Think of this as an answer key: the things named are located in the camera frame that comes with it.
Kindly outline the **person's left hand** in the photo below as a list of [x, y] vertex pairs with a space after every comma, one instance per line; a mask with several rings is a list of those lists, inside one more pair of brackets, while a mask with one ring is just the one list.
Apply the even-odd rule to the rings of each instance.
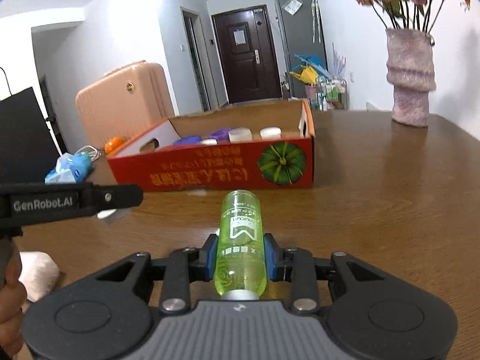
[[24, 344], [21, 334], [24, 317], [22, 306], [27, 299], [27, 292], [20, 282], [21, 271], [20, 252], [13, 244], [5, 270], [5, 285], [1, 289], [1, 348], [9, 359], [13, 359]]

